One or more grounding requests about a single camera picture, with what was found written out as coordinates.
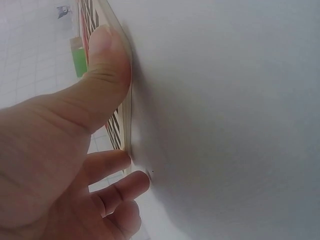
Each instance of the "skin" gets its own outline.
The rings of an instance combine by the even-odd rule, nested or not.
[[[127,240],[139,230],[133,199],[149,188],[146,174],[88,190],[131,163],[120,150],[87,154],[130,81],[118,33],[100,26],[80,82],[0,110],[0,239]]]

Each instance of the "tiled floor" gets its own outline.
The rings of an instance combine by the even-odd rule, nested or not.
[[[69,39],[69,14],[58,19],[56,7],[70,0],[0,0],[0,109],[76,83]],[[103,127],[91,137],[88,153],[111,150]],[[89,186],[91,192],[123,178],[117,172]],[[132,240],[149,240],[144,226]]]

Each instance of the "white tile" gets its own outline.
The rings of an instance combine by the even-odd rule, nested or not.
[[[100,138],[100,137],[103,137],[103,136],[107,136],[107,134],[108,133],[107,133],[106,127],[103,126],[100,129],[98,129],[93,135],[97,139],[97,138]]]
[[[26,59],[26,58],[34,57],[34,56],[37,55],[37,53],[38,53],[38,48],[37,47],[29,48],[28,50],[24,50],[22,52],[22,58]]]
[[[25,40],[25,41],[23,41],[22,45],[23,45],[23,50],[28,50],[30,48],[35,48],[35,47],[38,46],[37,38]]]
[[[46,52],[41,52],[38,55],[37,61],[43,61],[46,59],[54,58],[56,56],[55,51],[46,51]]]
[[[55,36],[56,36],[56,34],[54,31],[43,32],[43,34],[41,34],[38,38],[39,43],[41,43],[41,45],[45,45],[45,44],[49,44],[50,46],[55,45],[56,44],[55,43],[56,42]]]
[[[36,72],[36,64],[29,64],[28,66],[21,67],[19,70],[19,77],[23,77]]]
[[[42,69],[54,66],[55,64],[56,64],[56,61],[55,61],[55,59],[53,57],[52,58],[48,58],[48,59],[45,59],[43,61],[38,61],[38,63],[36,64],[36,69],[37,70],[42,70]]]
[[[7,65],[10,65],[10,64],[14,64],[14,63],[20,62],[21,56],[22,56],[21,52],[16,53],[16,54],[14,54],[14,55],[8,56],[8,57],[6,58],[6,64],[7,64]]]
[[[66,72],[70,72],[75,70],[75,65],[73,61],[65,61],[65,62],[57,62],[56,63],[56,73],[57,74],[63,74]]]
[[[41,81],[43,79],[47,79],[47,78],[53,77],[55,75],[56,75],[56,67],[50,66],[50,67],[44,68],[42,70],[37,70],[36,74],[35,74],[35,80]]]
[[[0,108],[7,108],[14,105],[16,102],[16,91],[9,92],[5,95],[0,95]]]
[[[37,95],[43,94],[46,90],[52,89],[57,85],[56,77],[50,77],[42,81],[37,81],[35,83],[35,93]]]
[[[77,78],[76,72],[74,70],[66,71],[64,73],[58,74],[56,76],[56,82],[58,85],[65,84],[65,83],[72,83],[75,84],[79,82]]]
[[[32,84],[36,81],[36,74],[31,73],[29,75],[19,77],[18,82],[17,82],[17,88],[21,88],[23,86]]]
[[[21,36],[11,37],[10,41],[8,42],[8,44],[10,46],[14,46],[14,45],[17,45],[17,44],[21,44],[23,42],[23,40],[24,39]]]
[[[17,80],[12,80],[12,81],[3,83],[1,86],[0,94],[2,95],[7,94],[9,92],[16,90],[16,88],[17,88]]]
[[[55,59],[56,59],[57,63],[73,62],[73,57],[72,57],[71,52],[57,55]]]
[[[22,51],[22,44],[17,44],[8,48],[7,55],[12,56]]]
[[[123,178],[124,177],[124,173],[122,171],[117,171],[111,175],[109,175],[107,178],[108,179],[114,179],[114,178]]]
[[[71,87],[73,85],[72,82],[68,81],[68,82],[65,82],[65,83],[62,83],[62,84],[57,84],[57,90],[58,91],[61,91],[61,90],[64,90],[64,89],[67,89],[69,87]]]
[[[11,64],[5,66],[4,71],[7,74],[12,73],[12,72],[18,71],[19,66],[20,66],[20,62],[11,63]]]
[[[4,60],[7,57],[7,52],[5,50],[0,51],[0,60]]]
[[[21,102],[30,98],[33,98],[36,95],[35,84],[29,84],[23,86],[16,90],[16,101]]]
[[[96,146],[98,147],[99,152],[113,149],[108,136],[102,136],[102,137],[96,138],[95,143],[96,143]]]
[[[20,68],[34,65],[37,62],[37,56],[31,56],[21,60]]]
[[[95,140],[93,139],[93,140],[90,141],[88,154],[95,153],[95,152],[98,152],[98,148],[97,148]]]
[[[108,179],[108,181],[109,181],[109,183],[111,185],[111,184],[114,184],[114,183],[120,181],[122,178],[123,178],[123,175],[119,175],[119,176],[111,177],[111,178],[108,176],[107,179]]]
[[[92,193],[92,192],[95,192],[95,191],[99,191],[101,189],[105,189],[106,187],[109,187],[109,182],[106,178],[102,179],[101,181],[98,181],[94,184],[91,184],[88,186],[89,188],[89,192]]]
[[[8,83],[8,82],[17,80],[17,78],[18,78],[18,71],[13,71],[13,72],[10,72],[8,74],[3,75],[2,82]]]
[[[36,1],[31,1],[28,4],[22,5],[22,11],[24,13],[30,13],[33,12],[35,9],[38,8],[38,3]]]
[[[49,51],[56,50],[56,43],[55,42],[46,42],[45,44],[38,45],[38,52],[45,53]]]
[[[54,86],[52,88],[48,88],[42,91],[41,94],[53,94],[57,92],[57,86]]]

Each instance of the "fingernail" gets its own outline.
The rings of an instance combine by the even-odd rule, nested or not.
[[[95,55],[108,50],[112,44],[112,34],[107,25],[99,26],[91,35],[89,41],[89,54]]]

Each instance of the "finger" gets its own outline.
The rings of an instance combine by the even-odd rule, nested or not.
[[[139,207],[135,201],[125,201],[103,219],[115,240],[128,240],[141,227]]]
[[[135,171],[120,181],[91,193],[102,217],[112,213],[123,201],[132,201],[148,190],[150,180],[142,171]]]
[[[93,133],[125,99],[131,66],[120,35],[99,26],[89,41],[89,66],[83,79],[60,92],[41,96],[33,104]]]
[[[129,155],[122,150],[101,151],[88,154],[83,169],[90,185],[128,168],[130,163]]]

